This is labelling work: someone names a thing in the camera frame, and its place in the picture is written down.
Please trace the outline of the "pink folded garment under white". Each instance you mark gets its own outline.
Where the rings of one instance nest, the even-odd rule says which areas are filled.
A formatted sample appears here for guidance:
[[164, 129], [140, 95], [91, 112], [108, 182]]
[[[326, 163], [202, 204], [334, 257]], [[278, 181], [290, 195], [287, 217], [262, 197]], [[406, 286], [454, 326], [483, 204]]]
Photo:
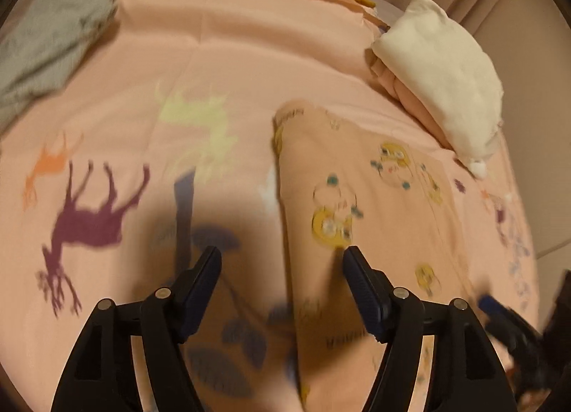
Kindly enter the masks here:
[[446, 139], [442, 129], [436, 124], [435, 119], [430, 115], [424, 104], [378, 57], [375, 59], [372, 70], [388, 94], [396, 99], [405, 111], [414, 117], [442, 147], [452, 150], [452, 146]]

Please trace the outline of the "grey crumpled garment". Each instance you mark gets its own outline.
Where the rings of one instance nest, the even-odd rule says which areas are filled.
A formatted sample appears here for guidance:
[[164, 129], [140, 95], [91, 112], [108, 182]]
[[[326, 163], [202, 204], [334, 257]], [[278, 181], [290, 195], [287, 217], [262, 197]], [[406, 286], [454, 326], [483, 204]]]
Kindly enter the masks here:
[[1, 130], [65, 86], [111, 24], [117, 0], [34, 0], [1, 43]]

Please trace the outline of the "pink animal print bedsheet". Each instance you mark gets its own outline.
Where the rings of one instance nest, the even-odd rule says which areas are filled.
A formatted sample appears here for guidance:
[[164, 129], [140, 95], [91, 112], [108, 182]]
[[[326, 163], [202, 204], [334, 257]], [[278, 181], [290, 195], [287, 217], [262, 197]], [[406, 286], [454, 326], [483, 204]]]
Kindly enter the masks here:
[[119, 0], [115, 22], [56, 94], [2, 142], [1, 363], [51, 407], [102, 298], [170, 284], [208, 246], [223, 272], [184, 360], [209, 411], [302, 404], [278, 110], [374, 118], [442, 162], [472, 291], [531, 324], [539, 291], [509, 154], [474, 179], [372, 70], [375, 14], [351, 0]]

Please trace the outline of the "pink cartoon print garment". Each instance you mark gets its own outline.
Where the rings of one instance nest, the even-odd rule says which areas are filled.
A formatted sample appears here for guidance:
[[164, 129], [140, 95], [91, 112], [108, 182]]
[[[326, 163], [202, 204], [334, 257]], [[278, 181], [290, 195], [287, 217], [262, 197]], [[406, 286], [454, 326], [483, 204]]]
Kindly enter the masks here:
[[275, 117], [298, 367], [308, 411], [358, 411], [384, 348], [344, 278], [356, 246], [392, 284], [446, 303], [472, 291], [464, 232], [438, 159], [374, 118], [292, 101]]

